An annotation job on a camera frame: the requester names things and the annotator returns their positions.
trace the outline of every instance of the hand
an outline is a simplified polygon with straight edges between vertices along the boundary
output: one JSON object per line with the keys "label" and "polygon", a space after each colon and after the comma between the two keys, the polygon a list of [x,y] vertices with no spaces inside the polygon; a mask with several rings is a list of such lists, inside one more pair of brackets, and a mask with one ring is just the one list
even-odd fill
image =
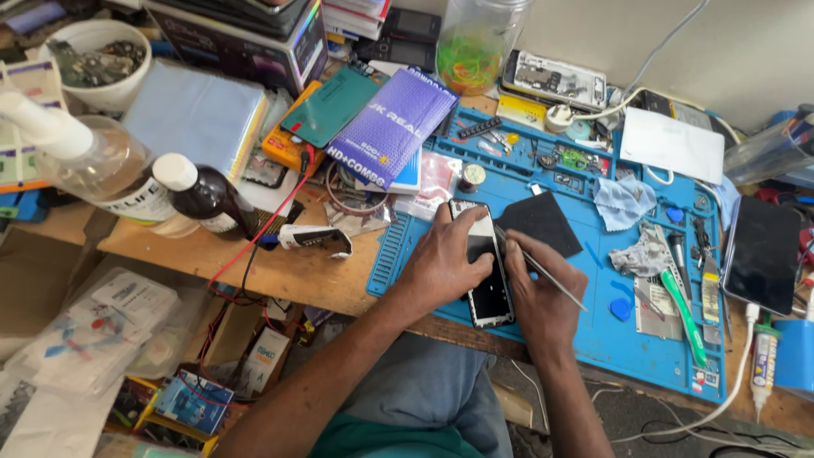
{"label": "hand", "polygon": [[393,298],[406,299],[411,323],[443,304],[460,298],[492,273],[494,256],[482,254],[466,260],[466,239],[472,224],[487,215],[486,209],[465,210],[453,221],[447,205],[439,205],[427,234],[418,239],[412,256],[396,283],[388,289]]}
{"label": "hand", "polygon": [[549,356],[549,351],[555,352],[552,355],[563,352],[571,355],[580,308],[544,277],[532,280],[521,248],[580,300],[588,286],[588,276],[547,244],[521,232],[506,231],[505,267],[509,272],[514,312],[520,331],[530,344],[529,350],[546,352],[540,355],[543,358]]}

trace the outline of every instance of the green shirt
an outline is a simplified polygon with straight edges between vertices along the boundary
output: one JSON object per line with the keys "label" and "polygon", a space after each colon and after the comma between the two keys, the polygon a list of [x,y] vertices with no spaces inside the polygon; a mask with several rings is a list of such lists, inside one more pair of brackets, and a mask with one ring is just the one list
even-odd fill
{"label": "green shirt", "polygon": [[482,458],[454,426],[440,429],[380,425],[338,413],[309,458]]}

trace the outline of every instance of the green pry tool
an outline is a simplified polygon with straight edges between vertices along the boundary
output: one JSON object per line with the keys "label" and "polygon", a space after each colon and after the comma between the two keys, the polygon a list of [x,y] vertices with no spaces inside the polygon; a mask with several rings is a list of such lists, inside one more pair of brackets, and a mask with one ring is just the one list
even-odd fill
{"label": "green pry tool", "polygon": [[[670,253],[670,247],[667,245],[667,239],[664,237],[664,231],[662,231],[660,225],[656,224],[654,226],[656,236],[667,249],[667,252]],[[684,332],[687,334],[687,340],[689,340],[689,348],[693,353],[693,360],[700,368],[705,368],[707,366],[707,352],[704,350],[704,342],[701,338],[701,333],[698,331],[698,326],[696,326],[695,321],[693,321],[693,313],[689,309],[689,305],[685,299],[685,288],[683,282],[679,284],[681,280],[678,274],[678,267],[676,266],[676,261],[672,259],[672,255],[670,267],[662,272],[660,277],[662,283],[664,283],[664,288],[667,289],[670,296],[672,296],[672,300],[678,306],[678,312],[681,314],[681,321],[684,323]]]}

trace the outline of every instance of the blue silicone repair mat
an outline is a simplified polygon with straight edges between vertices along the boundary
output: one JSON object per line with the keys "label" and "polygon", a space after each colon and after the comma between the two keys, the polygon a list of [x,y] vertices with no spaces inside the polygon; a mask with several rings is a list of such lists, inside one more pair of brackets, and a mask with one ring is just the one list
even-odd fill
{"label": "blue silicone repair mat", "polygon": [[[450,137],[461,125],[473,126],[486,121],[489,116],[469,108],[458,108]],[[631,229],[609,233],[593,203],[593,183],[595,178],[606,174],[615,176],[617,165],[633,171],[636,176],[651,185],[658,196],[658,205],[646,219],[662,225],[665,232],[683,231],[685,239],[685,259],[688,260],[690,282],[693,286],[692,312],[699,329],[702,324],[716,326],[721,330],[722,310],[719,308],[718,322],[704,321],[701,307],[701,270],[697,261],[690,258],[690,245],[698,245],[692,222],[701,217],[710,236],[711,246],[717,246],[718,216],[716,204],[692,179],[676,175],[669,186],[657,184],[649,176],[642,177],[638,164],[619,161],[618,145],[621,136],[616,135],[617,145],[614,154],[584,148],[564,137],[554,137],[526,127],[504,121],[500,132],[515,132],[521,139],[514,145],[510,156],[496,157],[477,148],[481,137],[473,137],[465,143],[455,143],[450,139],[437,139],[433,149],[448,156],[460,157],[464,163],[476,162],[487,170],[486,181],[473,194],[457,192],[456,197],[485,202],[492,211],[493,218],[499,218],[504,208],[517,200],[532,196],[531,183],[539,184],[544,191],[553,192],[562,211],[571,224],[583,251],[568,262],[579,267],[590,278],[585,292],[584,304],[588,313],[580,314],[580,326],[574,340],[577,359],[613,372],[624,374],[654,385],[687,393],[715,403],[726,399],[724,370],[724,347],[705,342],[708,365],[705,370],[693,367],[686,338],[676,341],[664,339],[637,331],[635,311],[632,317],[623,322],[608,310],[608,304],[618,298],[627,298],[633,304],[633,275],[621,275],[614,270],[608,252],[612,249],[626,249],[639,239],[638,225]],[[544,169],[536,160],[541,154],[576,151],[579,161],[560,161],[555,170]],[[573,158],[567,152],[565,157]],[[665,213],[673,207],[682,209],[683,219],[674,224]],[[367,284],[368,293],[381,296],[396,281],[409,255],[413,252],[418,237],[430,227],[421,219],[397,214],[398,219],[381,238],[379,254]],[[713,250],[716,261],[718,250]],[[442,306],[435,312],[439,316],[471,325],[469,307],[464,301],[455,301]],[[497,335],[516,341],[523,341],[517,324],[489,329]]]}

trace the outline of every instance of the brown glass bottle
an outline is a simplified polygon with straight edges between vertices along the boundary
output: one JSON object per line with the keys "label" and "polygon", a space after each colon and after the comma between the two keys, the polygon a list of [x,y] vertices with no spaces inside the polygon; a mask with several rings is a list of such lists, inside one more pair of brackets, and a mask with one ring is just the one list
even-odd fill
{"label": "brown glass bottle", "polygon": [[170,202],[178,213],[216,236],[240,240],[254,234],[254,206],[212,167],[196,166],[183,155],[170,152],[155,160],[153,176],[170,190]]}

